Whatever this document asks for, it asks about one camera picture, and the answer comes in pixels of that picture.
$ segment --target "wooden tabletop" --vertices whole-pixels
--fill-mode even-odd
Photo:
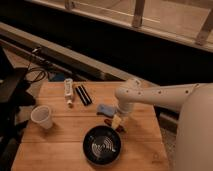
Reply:
[[[84,156],[82,142],[85,134],[97,125],[105,125],[104,116],[97,116],[98,104],[116,106],[114,90],[121,82],[76,82],[83,84],[93,103],[83,106],[75,94],[74,106],[69,108],[64,98],[62,82],[42,85],[37,105],[52,109],[53,127],[45,131],[29,121],[12,171],[169,171],[161,132],[150,105],[135,104],[134,111],[122,123],[121,152],[116,161],[95,166]]]

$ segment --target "chair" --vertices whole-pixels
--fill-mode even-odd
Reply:
[[[13,68],[0,46],[0,155],[10,139],[21,140],[19,131],[26,127],[27,121],[15,125],[15,115],[20,106],[35,104],[32,95],[26,92],[30,84],[25,80],[27,68]]]

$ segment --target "white cup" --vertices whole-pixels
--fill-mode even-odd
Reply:
[[[46,105],[41,105],[31,112],[31,120],[45,129],[52,127],[51,109]]]

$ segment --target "cable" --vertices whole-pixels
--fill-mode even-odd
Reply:
[[[46,59],[37,59],[37,55],[41,52],[41,47],[37,47],[35,49],[32,50],[32,52],[30,53],[29,56],[29,64],[27,66],[27,74],[31,74],[33,72],[38,72],[38,74],[35,76],[34,79],[29,80],[27,79],[27,81],[30,84],[33,84],[35,82],[41,81],[43,80],[45,77],[47,77],[48,80],[50,80],[50,74],[58,74],[58,73],[63,73],[59,70],[57,70],[56,68],[54,68],[53,64],[49,61],[47,61]],[[34,68],[30,68],[32,62],[36,62],[39,63],[38,65],[40,65],[40,67],[34,67]]]
[[[27,69],[29,70],[30,69],[30,65],[31,63],[33,62],[33,59],[36,58],[36,56],[41,52],[41,47],[36,47],[34,48],[31,53],[30,53],[30,56],[29,56],[29,64],[27,66]]]

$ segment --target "black bowl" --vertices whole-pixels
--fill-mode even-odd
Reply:
[[[119,135],[108,126],[96,126],[85,136],[83,142],[84,154],[92,163],[109,164],[120,153],[121,140]]]

